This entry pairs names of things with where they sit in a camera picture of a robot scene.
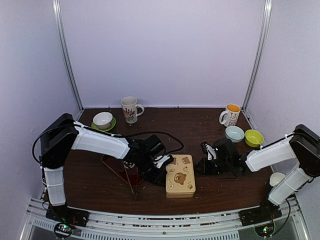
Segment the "dark red lacquer tray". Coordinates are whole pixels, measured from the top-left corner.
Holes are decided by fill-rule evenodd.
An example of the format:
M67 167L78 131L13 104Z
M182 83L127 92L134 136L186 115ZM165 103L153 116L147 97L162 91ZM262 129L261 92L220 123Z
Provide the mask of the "dark red lacquer tray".
M122 179L126 184L128 184L126 174L124 171L124 166L123 162L120 159L115 159L113 157L110 157L108 155L103 155L101 158L102 163L107 166L114 174L116 174L120 179ZM139 178L140 178L140 183L144 181L144 179L141 176L141 171L139 171Z

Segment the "beige chocolate tin box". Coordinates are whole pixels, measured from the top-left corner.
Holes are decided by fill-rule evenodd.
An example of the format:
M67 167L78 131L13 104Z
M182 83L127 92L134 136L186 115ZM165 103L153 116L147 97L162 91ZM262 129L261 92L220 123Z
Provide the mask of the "beige chocolate tin box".
M192 198L194 194L194 192L166 192L166 197L169 199Z

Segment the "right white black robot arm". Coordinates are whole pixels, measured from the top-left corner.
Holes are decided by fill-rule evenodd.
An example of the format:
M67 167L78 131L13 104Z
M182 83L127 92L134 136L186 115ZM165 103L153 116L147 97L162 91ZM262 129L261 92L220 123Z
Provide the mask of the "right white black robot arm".
M277 206L320 175L320 137L303 124L297 125L293 132L283 138L244 154L239 154L235 144L228 138L219 139L213 144L204 141L200 146L205 157L195 164L194 170L205 176L230 172L239 177L280 162L297 160L292 170L271 188L257 208L256 216L261 221L268 220L276 212Z

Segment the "black tongs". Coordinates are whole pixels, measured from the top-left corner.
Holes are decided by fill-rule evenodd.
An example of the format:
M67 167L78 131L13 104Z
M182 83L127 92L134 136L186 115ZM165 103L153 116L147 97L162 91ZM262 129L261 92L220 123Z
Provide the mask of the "black tongs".
M126 180L129 184L133 198L136 201L138 199L138 186L141 181L139 170L134 163L127 162L127 161L123 162L123 167L124 167Z

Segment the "beige illustrated tin lid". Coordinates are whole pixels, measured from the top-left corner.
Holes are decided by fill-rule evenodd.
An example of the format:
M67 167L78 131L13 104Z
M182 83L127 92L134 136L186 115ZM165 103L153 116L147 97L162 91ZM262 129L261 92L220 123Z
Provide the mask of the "beige illustrated tin lid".
M166 166L166 192L195 193L193 157L190 154L174 154L173 158L173 162Z

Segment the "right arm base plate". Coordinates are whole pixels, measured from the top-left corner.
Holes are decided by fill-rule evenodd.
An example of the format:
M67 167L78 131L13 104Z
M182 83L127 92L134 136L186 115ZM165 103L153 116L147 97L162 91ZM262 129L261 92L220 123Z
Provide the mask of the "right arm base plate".
M238 214L243 227L268 222L282 216L278 207L267 208L262 206L241 210Z

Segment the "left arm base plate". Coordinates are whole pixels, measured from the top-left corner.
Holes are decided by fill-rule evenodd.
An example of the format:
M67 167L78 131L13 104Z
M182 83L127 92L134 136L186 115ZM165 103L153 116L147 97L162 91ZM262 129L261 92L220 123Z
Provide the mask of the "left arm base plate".
M79 227L86 227L90 213L85 210L57 206L47 210L45 217L56 222L63 222Z

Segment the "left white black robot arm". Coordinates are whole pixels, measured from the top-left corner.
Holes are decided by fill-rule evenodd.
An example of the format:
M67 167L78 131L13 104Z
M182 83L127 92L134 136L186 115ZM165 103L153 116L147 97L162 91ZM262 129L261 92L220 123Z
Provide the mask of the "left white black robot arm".
M64 113L40 137L39 162L43 169L52 213L61 222L72 218L64 187L64 165L71 150L82 150L107 155L133 163L141 177L157 186L166 185L166 167L172 155L161 154L165 145L152 134L145 140L95 130Z

